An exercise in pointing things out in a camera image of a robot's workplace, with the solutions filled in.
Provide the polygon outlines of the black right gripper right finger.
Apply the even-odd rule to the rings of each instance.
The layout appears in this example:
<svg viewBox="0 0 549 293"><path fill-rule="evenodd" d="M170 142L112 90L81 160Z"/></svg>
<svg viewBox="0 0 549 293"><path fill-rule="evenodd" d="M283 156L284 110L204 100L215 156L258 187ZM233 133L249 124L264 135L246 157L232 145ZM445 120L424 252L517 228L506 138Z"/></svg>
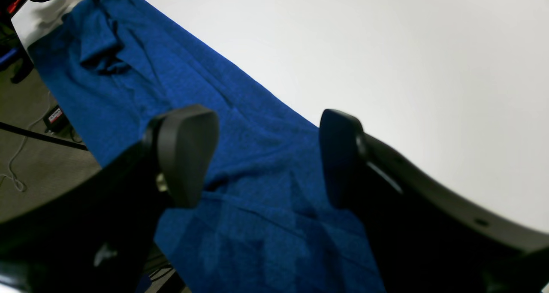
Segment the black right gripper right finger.
<svg viewBox="0 0 549 293"><path fill-rule="evenodd" d="M322 113L319 139L329 201L363 224L389 293L540 293L548 234L457 195L359 119Z"/></svg>

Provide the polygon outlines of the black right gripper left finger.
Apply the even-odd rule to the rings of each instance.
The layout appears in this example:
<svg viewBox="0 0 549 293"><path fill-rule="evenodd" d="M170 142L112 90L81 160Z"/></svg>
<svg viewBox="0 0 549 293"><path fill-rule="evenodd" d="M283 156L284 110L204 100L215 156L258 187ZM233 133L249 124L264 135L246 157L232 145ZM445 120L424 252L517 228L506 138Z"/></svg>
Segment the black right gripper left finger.
<svg viewBox="0 0 549 293"><path fill-rule="evenodd" d="M165 209L198 205L218 137L202 105L159 115L92 178L2 222L1 291L133 293Z"/></svg>

